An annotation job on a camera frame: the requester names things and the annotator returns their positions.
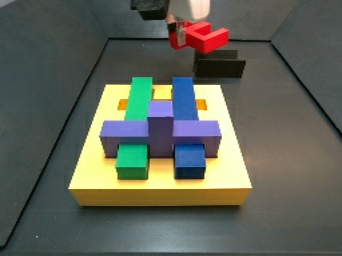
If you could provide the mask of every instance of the table surface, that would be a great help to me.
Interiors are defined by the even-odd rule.
[[[110,40],[0,253],[342,253],[342,139],[267,42],[232,42],[220,84],[253,189],[241,207],[80,207],[68,184],[104,85],[192,76],[193,51]]]

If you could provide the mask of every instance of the red block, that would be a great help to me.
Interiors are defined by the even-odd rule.
[[[228,30],[221,28],[211,32],[211,24],[198,22],[196,24],[185,23],[185,45],[177,45],[176,33],[169,34],[169,44],[174,50],[190,46],[200,53],[205,54],[216,50],[228,43]]]

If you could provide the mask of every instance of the black block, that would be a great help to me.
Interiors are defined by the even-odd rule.
[[[241,78],[245,60],[237,59],[236,50],[216,50],[208,54],[194,51],[193,72],[196,77]]]
[[[130,10],[137,10],[142,20],[162,20],[169,0],[130,0]]]

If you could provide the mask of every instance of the toy block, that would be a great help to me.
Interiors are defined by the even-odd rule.
[[[196,100],[196,108],[197,110],[207,110],[208,107],[207,107],[207,102],[204,99],[197,99]]]
[[[152,78],[133,77],[125,109],[125,120],[146,120],[148,103],[152,98]]]
[[[172,85],[174,120],[197,120],[192,78],[173,77]]]
[[[173,155],[173,109],[170,101],[150,101],[148,108],[149,157]]]
[[[148,179],[148,146],[120,144],[114,168],[118,180]]]
[[[228,43],[228,30],[209,32],[209,23],[201,21],[186,27],[186,44],[203,54],[209,53]]]
[[[217,121],[176,120],[173,144],[203,144],[205,157],[217,157],[221,133]]]
[[[237,60],[236,50],[216,50],[208,54],[194,52],[196,77],[241,78],[245,60]]]
[[[170,31],[170,33],[168,34],[169,45],[174,50],[180,50],[184,47],[189,46],[198,52],[205,54],[228,43],[229,31],[224,28],[220,28],[219,30],[211,32],[211,24],[208,22],[201,21],[196,24],[185,22],[184,27],[184,45],[177,44],[176,32]]]
[[[150,98],[152,78],[133,77],[124,120],[146,120],[148,103]],[[114,165],[118,179],[146,179],[146,148],[146,144],[118,145]],[[110,146],[110,150],[114,152],[114,145]]]
[[[116,158],[118,144],[148,143],[146,121],[104,121],[100,140],[105,157]]]
[[[125,110],[126,103],[128,103],[128,99],[120,99],[118,105],[117,105],[117,110]]]
[[[169,0],[130,0],[130,10],[137,10],[142,20],[162,20]]]
[[[203,145],[174,145],[174,179],[204,179]]]

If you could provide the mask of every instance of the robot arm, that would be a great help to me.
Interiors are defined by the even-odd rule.
[[[169,0],[165,21],[174,26],[178,46],[185,44],[184,22],[197,23],[205,20],[208,13],[209,0]]]
[[[209,13],[209,0],[130,0],[144,20],[165,19],[168,39],[176,50],[189,46],[203,54],[228,43],[228,30],[211,32],[204,22]]]
[[[168,13],[174,20],[197,23],[208,16],[209,0],[169,0]]]

